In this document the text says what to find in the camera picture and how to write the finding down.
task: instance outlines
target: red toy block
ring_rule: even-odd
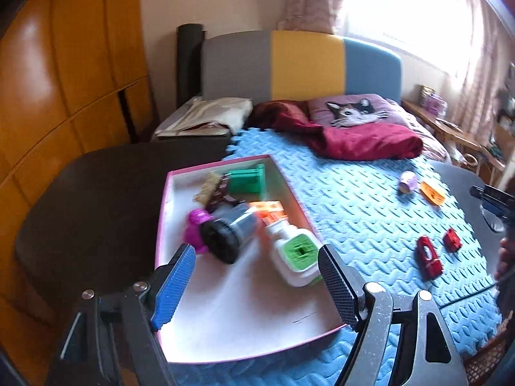
[[[452,253],[455,253],[462,247],[462,240],[460,240],[454,229],[447,229],[444,235],[444,245]]]
[[[415,254],[419,262],[420,271],[425,278],[434,280],[442,275],[444,272],[444,266],[442,265],[435,247],[427,235],[421,236],[417,240]]]

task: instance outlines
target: wooden shelf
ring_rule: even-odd
[[[436,116],[429,113],[426,109],[416,103],[402,100],[401,106],[408,113],[411,113],[418,119],[422,120],[426,125],[429,125],[436,133],[441,134],[445,139],[454,140],[456,143],[465,147],[472,148],[476,151],[481,151],[481,145],[476,142],[474,137],[467,132],[458,132],[451,127],[436,120]]]

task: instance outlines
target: blue foam mat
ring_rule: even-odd
[[[319,236],[330,242],[344,262],[356,267],[366,281],[377,281],[391,293],[414,295],[426,289],[439,305],[492,282],[481,247],[454,197],[448,196],[436,208],[418,192],[397,193],[398,178],[406,170],[414,171],[419,179],[440,180],[423,157],[369,162],[328,160],[318,158],[297,138],[257,129],[235,136],[228,152],[226,160],[271,154]],[[457,254],[446,252],[441,241],[450,226],[462,239],[463,247]],[[415,243],[422,234],[433,241],[444,265],[444,274],[434,281],[422,280],[414,259]],[[449,306],[442,313],[462,354],[475,354],[495,335],[501,322],[491,292]],[[388,384],[398,333],[399,326],[393,326],[377,385]],[[277,354],[220,364],[172,364],[171,368],[177,382],[187,386],[332,385],[355,337],[346,327]]]

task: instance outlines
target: small purple cup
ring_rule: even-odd
[[[409,194],[418,187],[418,178],[413,171],[404,171],[398,181],[398,189],[404,193]]]
[[[199,225],[211,219],[213,219],[212,216],[205,209],[193,209],[188,214],[188,225],[184,232],[184,242],[191,244],[196,254],[209,252],[207,245],[204,244],[200,236]]]

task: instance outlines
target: black table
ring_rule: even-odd
[[[30,210],[15,250],[52,308],[70,309],[81,292],[119,291],[154,270],[166,175],[219,161],[228,138],[175,138],[109,148],[68,164]],[[491,232],[468,193],[473,173],[434,163],[472,225],[492,273],[501,236]]]
[[[465,214],[465,221],[474,229],[474,235],[481,245],[481,254],[486,258],[486,270],[489,274],[493,274],[499,261],[499,243],[504,234],[495,233],[490,229],[480,210],[481,200],[472,197],[469,193],[471,186],[483,188],[485,183],[471,171],[441,162],[430,162],[458,201],[459,207]]]

